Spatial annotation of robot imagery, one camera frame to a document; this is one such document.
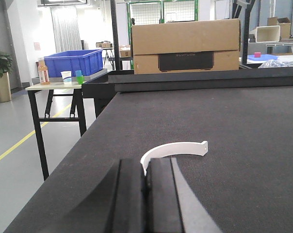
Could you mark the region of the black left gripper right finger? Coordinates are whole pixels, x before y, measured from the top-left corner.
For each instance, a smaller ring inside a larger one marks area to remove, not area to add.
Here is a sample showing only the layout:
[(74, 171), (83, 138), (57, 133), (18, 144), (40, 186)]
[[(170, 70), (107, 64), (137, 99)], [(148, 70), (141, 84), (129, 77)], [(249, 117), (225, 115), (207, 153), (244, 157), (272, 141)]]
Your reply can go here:
[(176, 158), (151, 159), (147, 168), (150, 233), (220, 233), (186, 182)]

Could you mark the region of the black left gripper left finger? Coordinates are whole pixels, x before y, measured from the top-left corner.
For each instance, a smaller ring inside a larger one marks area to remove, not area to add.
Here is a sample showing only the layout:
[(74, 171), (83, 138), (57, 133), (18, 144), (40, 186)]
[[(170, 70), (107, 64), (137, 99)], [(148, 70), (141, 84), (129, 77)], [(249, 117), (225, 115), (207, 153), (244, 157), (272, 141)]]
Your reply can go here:
[(143, 170), (132, 159), (113, 163), (95, 189), (44, 233), (143, 233)]

